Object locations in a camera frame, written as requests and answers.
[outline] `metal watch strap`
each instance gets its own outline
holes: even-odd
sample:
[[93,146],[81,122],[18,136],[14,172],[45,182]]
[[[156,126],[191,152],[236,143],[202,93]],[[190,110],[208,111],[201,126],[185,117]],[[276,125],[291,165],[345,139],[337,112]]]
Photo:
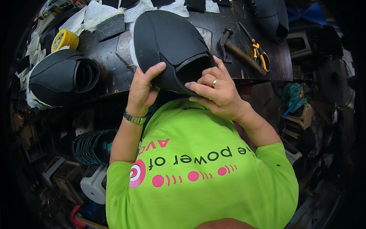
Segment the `metal watch strap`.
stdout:
[[124,111],[123,116],[125,119],[127,119],[127,121],[135,123],[135,124],[139,124],[139,125],[144,124],[146,121],[146,117],[147,117],[147,115],[145,115],[144,117],[135,117],[135,116],[132,116],[129,113],[127,113],[126,110]]

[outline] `lime green shirt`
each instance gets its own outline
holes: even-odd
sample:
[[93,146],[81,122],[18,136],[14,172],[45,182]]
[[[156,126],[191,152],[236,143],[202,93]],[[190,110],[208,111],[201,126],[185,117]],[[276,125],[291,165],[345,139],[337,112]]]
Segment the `lime green shirt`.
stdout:
[[114,162],[107,171],[111,229],[193,229],[222,218],[282,229],[297,202],[281,143],[254,153],[231,121],[186,99],[154,114],[133,165]]

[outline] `wrist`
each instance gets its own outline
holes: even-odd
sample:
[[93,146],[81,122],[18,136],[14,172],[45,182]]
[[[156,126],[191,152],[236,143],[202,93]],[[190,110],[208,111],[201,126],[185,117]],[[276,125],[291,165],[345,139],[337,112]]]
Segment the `wrist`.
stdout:
[[233,121],[237,123],[244,123],[248,119],[247,117],[250,110],[252,110],[250,103],[242,100],[239,105],[238,114],[234,117]]
[[127,113],[129,113],[132,116],[139,117],[139,118],[146,116],[148,110],[149,110],[149,108],[145,108],[145,107],[135,108],[135,107],[132,107],[129,105],[127,105],[127,107],[126,107]]

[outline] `scissor blade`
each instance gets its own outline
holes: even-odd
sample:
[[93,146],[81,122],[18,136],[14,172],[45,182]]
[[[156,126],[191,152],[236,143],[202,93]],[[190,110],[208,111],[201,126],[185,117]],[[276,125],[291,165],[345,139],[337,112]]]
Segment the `scissor blade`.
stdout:
[[244,32],[248,35],[248,37],[253,40],[253,37],[250,35],[250,33],[247,31],[247,29],[239,22],[239,25],[244,29]]

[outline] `gray felt piece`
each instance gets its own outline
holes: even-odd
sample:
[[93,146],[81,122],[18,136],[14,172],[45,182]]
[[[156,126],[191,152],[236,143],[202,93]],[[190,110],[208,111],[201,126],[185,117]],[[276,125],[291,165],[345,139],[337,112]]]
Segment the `gray felt piece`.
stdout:
[[113,37],[126,30],[124,26],[124,14],[117,14],[97,25],[97,40],[98,42]]

